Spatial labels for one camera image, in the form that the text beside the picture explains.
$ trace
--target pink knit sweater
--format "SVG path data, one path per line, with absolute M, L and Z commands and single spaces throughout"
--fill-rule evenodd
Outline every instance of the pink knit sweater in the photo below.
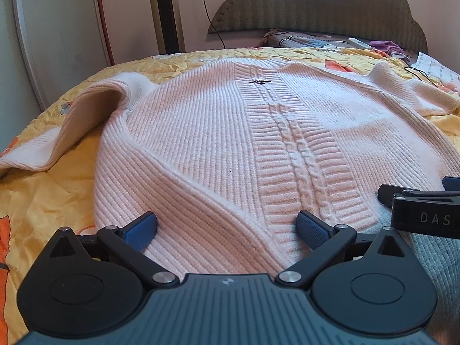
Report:
M 46 170 L 116 109 L 97 159 L 97 227 L 154 211 L 159 232 L 146 255 L 179 276 L 274 275 L 305 251 L 294 231 L 299 210 L 330 225 L 378 229 L 390 223 L 376 197 L 381 184 L 443 190 L 445 175 L 460 176 L 457 152 L 422 118 L 459 105 L 431 85 L 403 81 L 384 62 L 363 77 L 221 60 L 162 86 L 138 74 L 96 83 L 62 128 L 12 150 L 0 169 Z M 417 237 L 414 248 L 443 292 L 443 266 L 428 261 L 443 253 L 455 264 L 458 246 Z M 455 299 L 453 320 L 434 319 L 438 340 L 449 343 Z

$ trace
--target purple cloth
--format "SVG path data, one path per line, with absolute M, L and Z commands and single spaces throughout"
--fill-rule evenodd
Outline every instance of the purple cloth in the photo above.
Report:
M 403 53 L 404 50 L 401 49 L 401 47 L 398 44 L 395 44 L 394 42 L 387 40 L 387 41 L 371 41 L 369 42 L 369 45 L 372 48 L 376 48 L 378 50 L 381 50 L 382 52 L 385 52 L 388 55 L 392 55 L 393 52 L 397 53 Z

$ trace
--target metal screw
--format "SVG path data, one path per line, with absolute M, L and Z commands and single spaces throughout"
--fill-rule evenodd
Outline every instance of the metal screw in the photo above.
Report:
M 278 278 L 285 283 L 296 283 L 302 279 L 302 275 L 297 271 L 283 271 L 278 275 Z
M 160 284 L 170 283 L 174 281 L 175 278 L 176 276 L 172 272 L 169 272 L 169 271 L 157 272 L 156 274 L 152 276 L 153 281 L 156 283 L 160 283 Z

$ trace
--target pink wall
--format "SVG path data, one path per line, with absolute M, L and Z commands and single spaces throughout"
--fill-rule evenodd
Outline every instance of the pink wall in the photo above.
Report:
M 206 0 L 211 18 L 225 0 Z M 408 0 L 412 14 L 427 36 L 430 54 L 460 71 L 460 0 Z M 179 0 L 187 51 L 220 49 L 202 0 Z M 103 0 L 110 43 L 117 63 L 157 54 L 149 0 Z M 256 46 L 262 32 L 222 35 L 229 48 Z
M 149 0 L 102 0 L 116 63 L 158 54 Z

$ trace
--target black cable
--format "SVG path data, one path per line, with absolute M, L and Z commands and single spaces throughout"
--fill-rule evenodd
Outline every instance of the black cable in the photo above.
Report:
M 429 81 L 431 84 L 433 84 L 436 88 L 438 87 L 438 86 L 428 77 L 428 75 L 426 74 L 425 71 L 419 70 L 419 69 L 417 69 L 417 68 L 413 68 L 413 67 L 411 67 L 411 66 L 408 66 L 408 67 L 404 68 L 404 70 L 406 70 L 408 73 L 410 73 L 410 74 L 412 74 L 412 75 L 415 75 L 415 76 L 417 77 L 417 79 L 420 80 L 420 81 L 423 81 L 423 80 L 420 79 L 420 77 L 419 77 L 417 74 L 414 74 L 412 71 L 409 71 L 409 69 L 420 72 L 425 78 L 428 79 L 428 81 Z
M 217 36 L 219 36 L 220 41 L 222 41 L 222 45 L 224 46 L 224 49 L 227 49 L 227 48 L 225 47 L 224 40 L 222 40 L 222 38 L 220 37 L 219 33 L 218 33 L 217 30 L 216 30 L 216 27 L 214 27 L 214 25 L 212 24 L 211 18 L 209 18 L 208 8 L 206 7 L 206 0 L 203 0 L 203 4 L 204 4 L 204 10 L 206 10 L 206 16 L 208 17 L 208 21 L 209 21 L 209 23 L 211 24 L 211 27 L 212 27 L 212 28 L 214 29 L 214 31 L 217 33 Z

